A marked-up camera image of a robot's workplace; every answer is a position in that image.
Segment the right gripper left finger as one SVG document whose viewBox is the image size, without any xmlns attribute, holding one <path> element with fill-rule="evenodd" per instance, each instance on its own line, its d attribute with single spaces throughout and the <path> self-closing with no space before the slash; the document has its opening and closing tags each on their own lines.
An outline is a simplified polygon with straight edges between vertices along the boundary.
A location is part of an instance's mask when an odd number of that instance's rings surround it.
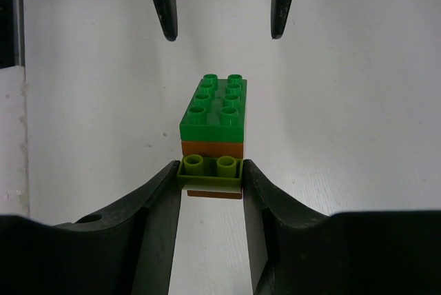
<svg viewBox="0 0 441 295">
<path fill-rule="evenodd" d="M 181 191 L 178 161 L 74 223 L 1 217 L 2 294 L 166 294 Z"/>
</svg>

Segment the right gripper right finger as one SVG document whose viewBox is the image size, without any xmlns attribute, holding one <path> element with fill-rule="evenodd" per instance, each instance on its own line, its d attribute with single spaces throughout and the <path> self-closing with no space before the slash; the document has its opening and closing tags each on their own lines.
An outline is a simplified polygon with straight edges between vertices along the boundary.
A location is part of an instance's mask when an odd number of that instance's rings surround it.
<svg viewBox="0 0 441 295">
<path fill-rule="evenodd" d="M 243 163 L 255 294 L 439 294 L 440 212 L 326 216 Z"/>
</svg>

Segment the orange green lego stack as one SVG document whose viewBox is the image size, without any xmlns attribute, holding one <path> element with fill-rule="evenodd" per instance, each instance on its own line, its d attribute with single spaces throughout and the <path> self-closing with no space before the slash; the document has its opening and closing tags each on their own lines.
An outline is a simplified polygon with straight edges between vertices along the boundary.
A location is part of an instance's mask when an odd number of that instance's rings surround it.
<svg viewBox="0 0 441 295">
<path fill-rule="evenodd" d="M 178 185 L 188 196 L 243 197 L 247 80 L 206 74 L 179 124 Z"/>
</svg>

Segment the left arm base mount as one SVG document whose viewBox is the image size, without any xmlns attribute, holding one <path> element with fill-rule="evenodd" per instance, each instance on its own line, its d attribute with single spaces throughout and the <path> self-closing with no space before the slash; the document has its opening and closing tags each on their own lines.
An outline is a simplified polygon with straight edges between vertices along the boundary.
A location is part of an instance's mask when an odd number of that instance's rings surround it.
<svg viewBox="0 0 441 295">
<path fill-rule="evenodd" d="M 1 69 L 25 65 L 23 0 L 0 0 Z"/>
</svg>

